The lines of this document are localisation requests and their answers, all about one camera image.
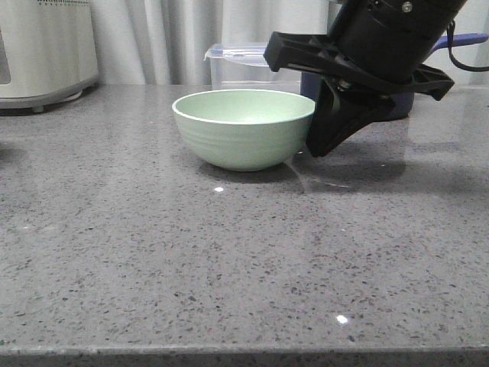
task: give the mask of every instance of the container lid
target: container lid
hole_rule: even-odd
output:
[[[266,43],[213,44],[207,50],[205,59],[225,59],[253,67],[268,67],[263,57],[266,48]]]

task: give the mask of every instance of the plastic food container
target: plastic food container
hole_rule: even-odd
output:
[[[300,72],[270,70],[263,54],[266,43],[213,44],[210,59],[212,89],[271,89],[300,94]]]

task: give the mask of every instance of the bowl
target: bowl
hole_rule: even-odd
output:
[[[231,171],[259,171],[301,149],[315,103],[276,90],[222,89],[184,96],[172,108],[198,157]]]

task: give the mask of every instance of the white curtain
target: white curtain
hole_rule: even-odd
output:
[[[326,0],[91,0],[101,82],[208,84],[215,43],[325,33]]]

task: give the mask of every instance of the cable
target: cable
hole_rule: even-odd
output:
[[[455,59],[455,56],[453,56],[453,53],[452,53],[453,35],[455,34],[455,21],[452,21],[452,23],[450,23],[449,27],[446,30],[446,34],[447,34],[447,41],[449,44],[450,60],[453,62],[453,64],[457,68],[465,70],[465,71],[475,72],[475,73],[480,73],[483,71],[489,71],[489,67],[470,67],[469,65],[465,65],[464,63],[461,63],[460,61]]]

